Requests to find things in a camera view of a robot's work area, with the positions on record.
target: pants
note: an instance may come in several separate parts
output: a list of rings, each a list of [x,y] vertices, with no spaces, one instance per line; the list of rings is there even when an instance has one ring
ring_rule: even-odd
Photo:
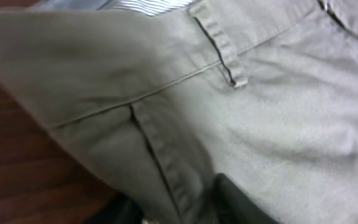
[[[322,6],[1,11],[0,83],[163,224],[216,223],[217,173],[280,223],[358,223],[358,11]]]

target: wooden surface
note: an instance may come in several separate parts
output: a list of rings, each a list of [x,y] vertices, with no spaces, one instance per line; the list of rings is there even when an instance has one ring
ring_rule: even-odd
[[[34,2],[0,0],[0,7]],[[113,195],[0,89],[0,223],[77,224]]]

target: zipper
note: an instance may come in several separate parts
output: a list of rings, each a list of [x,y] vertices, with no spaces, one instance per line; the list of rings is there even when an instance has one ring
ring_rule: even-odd
[[[338,25],[344,29],[348,34],[350,34],[356,41],[358,41],[358,35],[355,34],[353,31],[349,30],[342,21],[337,17],[335,12],[333,11],[329,2],[323,2],[323,0],[319,0],[320,6],[323,8],[325,12],[336,22]]]

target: striped shirt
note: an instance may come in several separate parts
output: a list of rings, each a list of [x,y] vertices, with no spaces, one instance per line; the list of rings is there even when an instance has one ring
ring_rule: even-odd
[[[147,16],[157,16],[189,5],[195,0],[44,0],[36,9],[125,9],[133,10]]]

